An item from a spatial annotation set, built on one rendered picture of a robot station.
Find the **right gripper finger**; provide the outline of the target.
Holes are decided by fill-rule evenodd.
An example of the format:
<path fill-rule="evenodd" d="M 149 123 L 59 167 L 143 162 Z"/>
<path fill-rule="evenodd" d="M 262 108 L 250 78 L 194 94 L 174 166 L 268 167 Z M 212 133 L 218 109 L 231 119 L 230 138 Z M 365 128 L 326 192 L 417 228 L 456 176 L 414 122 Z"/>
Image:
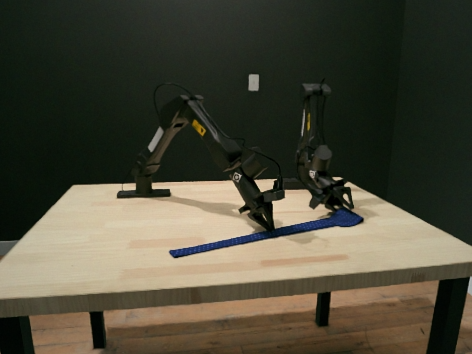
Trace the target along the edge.
<path fill-rule="evenodd" d="M 263 222 L 261 221 L 258 216 L 263 213 L 266 220 L 267 220 L 267 223 L 269 225 L 269 227 Z M 270 214 L 269 214 L 269 210 L 268 210 L 268 207 L 267 207 L 267 204 L 261 206 L 260 208 L 258 208 L 257 210 L 255 210 L 254 212 L 252 212 L 250 215 L 248 215 L 248 217 L 253 220 L 254 222 L 258 223 L 259 225 L 261 225 L 262 227 L 264 227 L 266 230 L 268 230 L 269 232 L 272 232 L 274 231 L 274 228 L 273 228 L 273 224 L 272 224 L 272 221 L 271 221 L 271 217 L 270 217 Z"/>
<path fill-rule="evenodd" d="M 270 203 L 267 204 L 267 206 L 268 206 L 269 214 L 270 214 L 271 221 L 272 221 L 272 224 L 273 224 L 273 228 L 274 228 L 274 230 L 275 230 L 274 219 L 273 219 L 273 203 L 270 202 Z M 258 218 L 259 218 L 261 221 L 263 221 L 263 222 L 269 227 L 267 221 L 266 221 L 265 218 L 263 217 L 263 213 L 261 213 L 261 214 L 258 216 Z"/>

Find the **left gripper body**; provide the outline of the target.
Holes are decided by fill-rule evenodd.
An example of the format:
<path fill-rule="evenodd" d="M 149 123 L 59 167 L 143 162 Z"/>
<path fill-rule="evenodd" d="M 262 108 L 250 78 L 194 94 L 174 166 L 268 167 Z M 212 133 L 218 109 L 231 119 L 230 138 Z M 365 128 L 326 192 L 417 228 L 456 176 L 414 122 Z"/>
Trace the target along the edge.
<path fill-rule="evenodd" d="M 326 195 L 324 200 L 322 201 L 321 205 L 324 205 L 325 203 L 327 202 L 331 202 L 331 201 L 336 201 L 338 200 L 333 194 L 333 190 L 335 188 L 341 188 L 341 187 L 345 187 L 345 184 L 348 183 L 348 181 L 346 179 L 340 179 L 340 180 L 335 180 L 331 174 L 329 175 L 328 173 L 325 174 L 325 176 L 320 176 L 319 178 L 319 181 L 316 181 L 316 184 L 317 186 L 319 187 L 319 190 L 321 189 L 323 191 L 323 194 Z M 313 197 L 317 194 L 314 189 L 316 189 L 316 186 L 314 184 L 312 184 L 308 191 L 310 192 L 312 198 L 311 200 L 313 199 Z M 333 198 L 334 197 L 334 198 Z M 332 199 L 333 198 L 333 199 Z M 336 199 L 335 199 L 336 198 Z M 332 200 L 331 200 L 332 199 Z M 311 202 L 310 200 L 310 202 Z M 309 202 L 309 204 L 310 204 Z"/>

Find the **dark blue necktie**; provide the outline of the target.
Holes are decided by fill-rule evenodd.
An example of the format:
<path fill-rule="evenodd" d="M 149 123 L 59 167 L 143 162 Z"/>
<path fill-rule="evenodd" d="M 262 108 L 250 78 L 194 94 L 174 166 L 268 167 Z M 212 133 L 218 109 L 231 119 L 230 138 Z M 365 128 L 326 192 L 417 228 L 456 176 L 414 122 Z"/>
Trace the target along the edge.
<path fill-rule="evenodd" d="M 173 258 L 180 258 L 184 256 L 194 255 L 198 253 L 218 250 L 222 248 L 283 237 L 288 235 L 294 235 L 299 233 L 305 233 L 310 231 L 316 231 L 321 229 L 327 229 L 332 227 L 352 227 L 356 224 L 363 222 L 364 218 L 360 215 L 356 214 L 355 212 L 351 211 L 346 207 L 342 207 L 336 213 L 331 215 L 329 218 L 313 220 L 303 223 L 298 223 L 294 225 L 284 226 L 280 228 L 275 228 L 273 232 L 269 232 L 268 230 L 244 235 L 240 237 L 225 239 L 221 241 L 206 243 L 202 245 L 187 247 L 187 248 L 180 248 L 169 250 L 169 253 L 173 256 Z"/>

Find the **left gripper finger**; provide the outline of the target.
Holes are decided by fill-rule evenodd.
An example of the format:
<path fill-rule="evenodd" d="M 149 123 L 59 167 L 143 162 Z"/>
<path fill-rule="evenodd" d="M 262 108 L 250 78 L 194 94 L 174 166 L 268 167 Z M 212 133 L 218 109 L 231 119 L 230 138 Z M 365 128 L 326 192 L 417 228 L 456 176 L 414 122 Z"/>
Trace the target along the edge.
<path fill-rule="evenodd" d="M 340 200 L 327 202 L 327 203 L 325 203 L 325 205 L 324 205 L 324 207 L 325 207 L 326 209 L 329 209 L 329 210 L 331 210 L 331 211 L 333 211 L 333 212 L 337 212 L 338 209 L 336 209 L 334 206 L 337 206 L 337 207 L 339 207 L 340 209 L 341 209 L 342 207 L 344 207 L 343 203 L 342 203 Z"/>
<path fill-rule="evenodd" d="M 334 196 L 336 196 L 342 203 L 344 203 L 348 208 L 354 209 L 353 205 L 353 200 L 352 200 L 352 193 L 351 193 L 351 187 L 341 187 L 341 188 L 335 188 L 332 192 Z M 346 194 L 349 200 L 349 203 L 345 200 L 345 198 L 342 196 Z"/>

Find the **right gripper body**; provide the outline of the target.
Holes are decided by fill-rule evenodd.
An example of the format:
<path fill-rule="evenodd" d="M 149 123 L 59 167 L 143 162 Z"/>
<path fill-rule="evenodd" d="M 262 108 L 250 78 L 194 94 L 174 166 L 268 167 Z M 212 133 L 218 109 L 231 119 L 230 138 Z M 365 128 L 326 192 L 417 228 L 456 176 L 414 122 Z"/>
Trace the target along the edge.
<path fill-rule="evenodd" d="M 247 215 L 250 215 L 252 212 L 257 210 L 261 206 L 270 203 L 264 202 L 263 194 L 274 193 L 283 190 L 283 179 L 274 180 L 273 182 L 273 189 L 269 189 L 263 192 L 260 191 L 259 187 L 257 186 L 254 180 L 252 182 L 248 181 L 241 185 L 238 189 L 238 192 L 241 195 L 243 201 L 245 202 L 245 205 L 238 209 L 239 213 L 241 214 L 249 210 L 250 212 Z"/>

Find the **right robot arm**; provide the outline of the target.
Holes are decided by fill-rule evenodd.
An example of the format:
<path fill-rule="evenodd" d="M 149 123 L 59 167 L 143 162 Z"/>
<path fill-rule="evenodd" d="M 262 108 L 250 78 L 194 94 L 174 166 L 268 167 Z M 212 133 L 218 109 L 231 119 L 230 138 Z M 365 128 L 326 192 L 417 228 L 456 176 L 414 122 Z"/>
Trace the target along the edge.
<path fill-rule="evenodd" d="M 243 153 L 234 140 L 224 137 L 222 133 L 227 135 L 204 109 L 202 104 L 204 98 L 193 97 L 202 108 L 192 97 L 188 98 L 188 96 L 178 96 L 161 108 L 161 119 L 157 130 L 145 149 L 138 153 L 134 160 L 131 175 L 135 176 L 136 190 L 119 190 L 116 194 L 117 198 L 171 195 L 170 189 L 152 188 L 151 174 L 154 174 L 161 165 L 161 156 L 172 138 L 181 128 L 185 128 L 187 123 L 190 123 L 203 139 L 211 153 L 210 156 L 223 172 L 234 169 L 229 176 L 237 190 L 244 183 L 252 182 L 253 178 L 270 166 L 268 158 L 249 149 Z"/>

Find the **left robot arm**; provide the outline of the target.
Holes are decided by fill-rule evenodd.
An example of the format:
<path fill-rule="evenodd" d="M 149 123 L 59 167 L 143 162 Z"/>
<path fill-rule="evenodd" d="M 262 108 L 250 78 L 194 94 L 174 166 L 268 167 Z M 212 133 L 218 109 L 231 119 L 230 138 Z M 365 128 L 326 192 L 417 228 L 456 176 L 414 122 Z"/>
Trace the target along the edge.
<path fill-rule="evenodd" d="M 309 187 L 311 186 L 311 183 L 316 183 L 316 181 L 319 181 L 318 178 L 320 176 L 325 176 L 326 173 L 329 173 L 327 169 L 329 168 L 332 157 L 332 152 L 327 148 L 327 145 L 325 145 L 323 134 L 324 106 L 326 100 L 331 96 L 331 89 L 327 84 L 322 84 L 322 89 L 320 89 L 318 96 L 318 90 L 320 86 L 321 84 L 302 83 L 300 88 L 300 100 L 303 101 L 304 116 L 302 133 L 298 143 L 298 149 L 296 150 L 295 154 L 295 163 L 298 163 L 299 155 L 306 146 L 310 146 L 314 149 L 317 148 L 316 150 L 313 150 L 307 147 L 302 152 L 299 160 L 299 176 L 303 183 L 307 184 Z M 319 145 L 318 128 L 320 139 Z M 313 197 L 310 204 L 308 205 L 313 210 L 315 210 L 318 205 L 321 204 L 321 201 L 325 197 L 321 189 L 314 189 L 314 191 L 317 194 Z"/>

